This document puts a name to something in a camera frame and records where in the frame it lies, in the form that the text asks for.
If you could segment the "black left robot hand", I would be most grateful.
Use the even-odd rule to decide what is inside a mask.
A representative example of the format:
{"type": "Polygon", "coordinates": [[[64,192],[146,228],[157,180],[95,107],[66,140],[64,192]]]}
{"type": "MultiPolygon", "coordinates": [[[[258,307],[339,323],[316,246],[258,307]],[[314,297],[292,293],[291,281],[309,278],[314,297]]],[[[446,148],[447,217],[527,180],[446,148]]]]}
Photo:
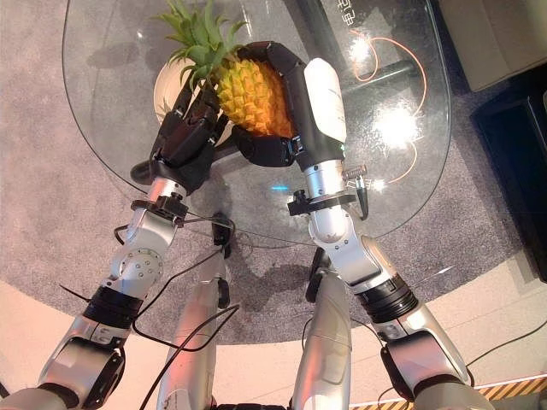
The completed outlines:
{"type": "Polygon", "coordinates": [[[132,180],[151,185],[156,178],[170,179],[190,195],[209,178],[215,145],[227,122],[213,88],[207,85],[191,99],[190,86],[184,85],[160,126],[149,159],[132,167],[132,180]]]}

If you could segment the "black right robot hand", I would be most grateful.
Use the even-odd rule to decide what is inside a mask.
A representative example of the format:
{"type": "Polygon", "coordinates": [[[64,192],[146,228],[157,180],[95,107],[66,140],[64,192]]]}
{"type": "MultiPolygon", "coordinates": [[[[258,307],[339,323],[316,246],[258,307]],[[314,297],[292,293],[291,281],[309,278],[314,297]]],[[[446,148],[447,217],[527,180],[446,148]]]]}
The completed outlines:
{"type": "Polygon", "coordinates": [[[328,61],[317,57],[305,63],[273,41],[247,44],[238,55],[265,62],[274,70],[281,80],[284,107],[296,133],[289,138],[278,132],[254,135],[234,126],[231,139],[244,158],[261,167],[288,167],[296,162],[301,170],[345,158],[343,98],[338,75],[328,61]]]}

